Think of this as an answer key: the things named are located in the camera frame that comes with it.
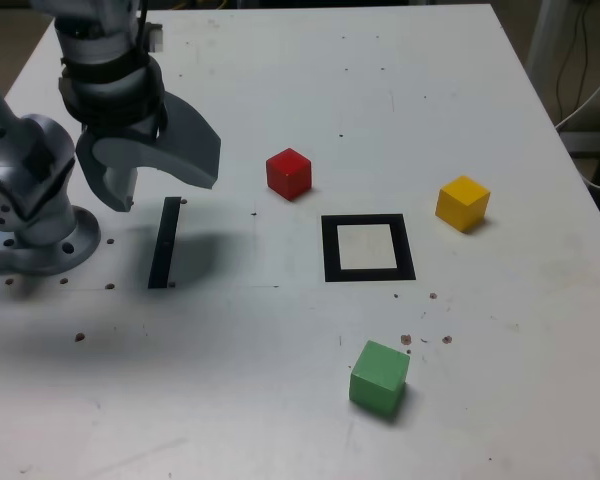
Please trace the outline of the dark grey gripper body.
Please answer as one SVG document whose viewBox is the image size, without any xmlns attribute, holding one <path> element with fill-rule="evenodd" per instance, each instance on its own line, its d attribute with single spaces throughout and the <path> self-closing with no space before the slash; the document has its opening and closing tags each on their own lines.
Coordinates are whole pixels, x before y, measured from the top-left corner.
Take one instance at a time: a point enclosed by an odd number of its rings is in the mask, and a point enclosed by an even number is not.
<svg viewBox="0 0 600 480">
<path fill-rule="evenodd" d="M 163 126 L 163 113 L 153 112 L 138 122 L 121 125 L 103 116 L 86 116 L 82 119 L 82 137 L 91 143 L 104 139 L 126 139 L 142 144 L 154 144 Z"/>
</svg>

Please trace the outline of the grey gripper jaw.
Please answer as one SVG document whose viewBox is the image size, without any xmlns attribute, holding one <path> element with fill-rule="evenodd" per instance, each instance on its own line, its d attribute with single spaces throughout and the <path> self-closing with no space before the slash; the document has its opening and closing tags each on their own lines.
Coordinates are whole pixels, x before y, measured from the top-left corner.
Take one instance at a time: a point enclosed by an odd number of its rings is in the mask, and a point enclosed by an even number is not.
<svg viewBox="0 0 600 480">
<path fill-rule="evenodd" d="M 109 167 L 93 153 L 96 137 L 84 130 L 76 146 L 76 156 L 92 192 L 116 212 L 129 212 L 137 181 L 137 169 Z"/>
<path fill-rule="evenodd" d="M 200 113 L 181 98 L 166 93 L 158 135 L 137 132 L 97 140 L 94 157 L 107 167 L 152 168 L 180 181 L 210 189 L 218 178 L 221 140 Z"/>
</svg>

